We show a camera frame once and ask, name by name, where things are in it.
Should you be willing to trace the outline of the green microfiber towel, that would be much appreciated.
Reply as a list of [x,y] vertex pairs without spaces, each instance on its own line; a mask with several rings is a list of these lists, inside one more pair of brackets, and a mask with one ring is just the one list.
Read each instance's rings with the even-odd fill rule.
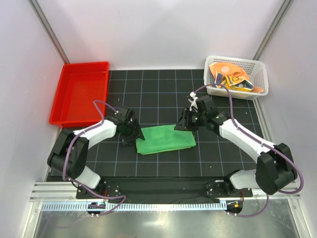
[[136,140],[137,153],[142,155],[188,149],[196,146],[190,131],[174,130],[175,125],[142,128],[144,140]]

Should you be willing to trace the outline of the blue yellow patterned towel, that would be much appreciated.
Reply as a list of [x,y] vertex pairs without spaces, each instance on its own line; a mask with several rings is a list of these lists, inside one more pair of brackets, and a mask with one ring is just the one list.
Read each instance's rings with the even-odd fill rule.
[[254,88],[253,84],[243,76],[233,77],[220,73],[216,74],[215,83],[236,91],[251,92]]

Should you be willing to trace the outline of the orange towel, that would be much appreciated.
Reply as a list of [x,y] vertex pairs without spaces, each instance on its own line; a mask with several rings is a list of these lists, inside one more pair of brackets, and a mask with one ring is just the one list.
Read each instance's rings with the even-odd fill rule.
[[[209,68],[210,68],[210,71],[211,71],[214,79],[216,77],[216,74],[220,73],[223,75],[230,75],[233,77],[243,76],[250,81],[249,76],[247,75],[246,71],[243,68],[241,68],[235,64],[229,63],[229,62],[215,62],[213,64],[210,64]],[[254,88],[251,92],[252,93],[262,93],[263,91],[264,91],[263,88],[254,86]]]

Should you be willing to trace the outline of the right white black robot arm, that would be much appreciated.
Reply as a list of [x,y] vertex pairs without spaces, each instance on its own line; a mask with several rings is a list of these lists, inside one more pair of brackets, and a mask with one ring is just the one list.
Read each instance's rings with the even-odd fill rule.
[[253,170],[239,170],[227,175],[228,181],[223,184],[226,195],[235,196],[241,189],[252,187],[273,195],[297,179],[298,173],[286,144],[275,145],[252,133],[228,113],[219,112],[210,96],[197,97],[192,92],[188,100],[191,105],[183,109],[175,130],[195,131],[205,127],[235,144],[256,163]]

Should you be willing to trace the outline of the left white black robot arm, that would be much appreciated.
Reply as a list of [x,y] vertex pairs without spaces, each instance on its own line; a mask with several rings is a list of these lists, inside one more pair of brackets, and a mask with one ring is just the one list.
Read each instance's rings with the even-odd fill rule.
[[63,129],[50,152],[47,165],[64,179],[79,183],[93,198],[105,195],[105,181],[86,166],[88,151],[103,140],[121,136],[124,145],[135,145],[145,140],[139,121],[132,109],[120,108],[112,116],[82,130]]

